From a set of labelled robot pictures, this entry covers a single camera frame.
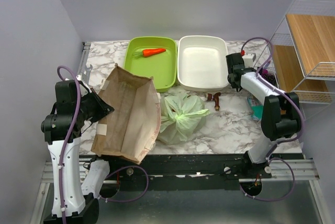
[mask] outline plastic tray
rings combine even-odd
[[[165,48],[166,52],[148,58],[134,57],[144,49]],[[171,38],[136,37],[129,42],[124,69],[138,76],[153,77],[158,92],[166,92],[176,81],[177,44]]]
[[[226,87],[226,42],[218,37],[186,36],[178,47],[178,81],[185,89],[214,92]]]

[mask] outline masking tape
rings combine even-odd
[[[96,134],[99,135],[107,135],[107,125],[105,124],[97,124],[96,126]]]
[[[106,90],[107,86],[109,85],[109,80],[105,80],[104,82],[102,82],[101,84],[101,90],[104,91]]]

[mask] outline gray floor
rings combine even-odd
[[[264,182],[260,196],[284,195],[289,182]],[[132,198],[139,192],[119,192],[117,198]],[[240,191],[173,191],[147,192],[133,203],[100,202],[98,224],[233,224],[322,223],[308,181],[298,182],[286,200],[263,203],[244,197]]]

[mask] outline white tray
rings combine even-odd
[[[229,83],[226,42],[218,37],[186,36],[178,46],[177,77],[187,90],[214,92]]]

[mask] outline table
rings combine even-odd
[[[99,92],[102,81],[108,77],[115,63],[123,66],[129,41],[92,42],[86,66],[92,65],[89,85]],[[228,53],[239,52],[243,41],[227,41]],[[251,41],[245,51],[260,56],[266,44],[263,41]],[[266,48],[262,57],[269,55]],[[162,96],[187,93],[204,98],[202,92],[186,91],[179,85],[173,86]],[[237,93],[230,87],[221,91],[220,111],[214,110],[214,102],[207,102],[205,107],[211,111],[206,124],[187,143],[165,145],[160,141],[149,154],[238,154],[249,150],[260,137],[260,123],[251,118],[252,110],[247,102],[248,92]],[[91,146],[95,136],[96,125],[93,124],[82,135],[80,154],[93,154]],[[277,153],[301,153],[299,142],[281,144]]]

